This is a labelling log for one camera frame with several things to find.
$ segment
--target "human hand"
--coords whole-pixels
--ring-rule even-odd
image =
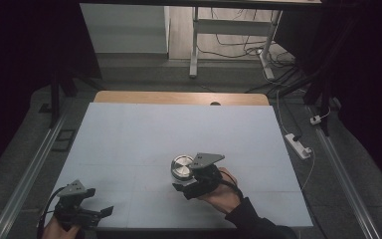
[[[73,225],[69,231],[64,230],[58,219],[53,216],[43,231],[42,239],[75,239],[80,226]]]
[[[223,180],[238,185],[237,178],[235,178],[225,167],[219,167]],[[225,214],[230,213],[237,207],[241,201],[237,192],[231,187],[219,184],[219,186],[212,192],[198,197],[200,200],[204,200],[210,203],[218,211]]]

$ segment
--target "electrical outlet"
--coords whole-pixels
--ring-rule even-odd
[[[302,144],[297,141],[293,141],[295,135],[293,133],[289,133],[285,135],[287,142],[292,146],[293,150],[297,153],[300,159],[307,159],[310,157],[311,149],[309,147],[303,147]]]
[[[316,117],[310,118],[309,121],[311,122],[312,125],[315,125],[321,122],[321,117],[316,116]]]

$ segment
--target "wooden table edge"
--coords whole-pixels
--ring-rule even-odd
[[[211,105],[221,106],[269,106],[262,94],[235,93],[178,93],[178,92],[128,92],[101,91],[94,103],[161,104],[161,105]]]

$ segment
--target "black sleeve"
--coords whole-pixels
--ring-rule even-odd
[[[237,226],[245,239],[289,239],[296,238],[288,227],[277,226],[266,218],[260,218],[248,197],[225,217]]]

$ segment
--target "round object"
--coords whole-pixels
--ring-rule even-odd
[[[172,175],[180,181],[188,181],[192,179],[192,171],[188,167],[193,162],[193,158],[188,155],[180,155],[172,160],[170,171]]]

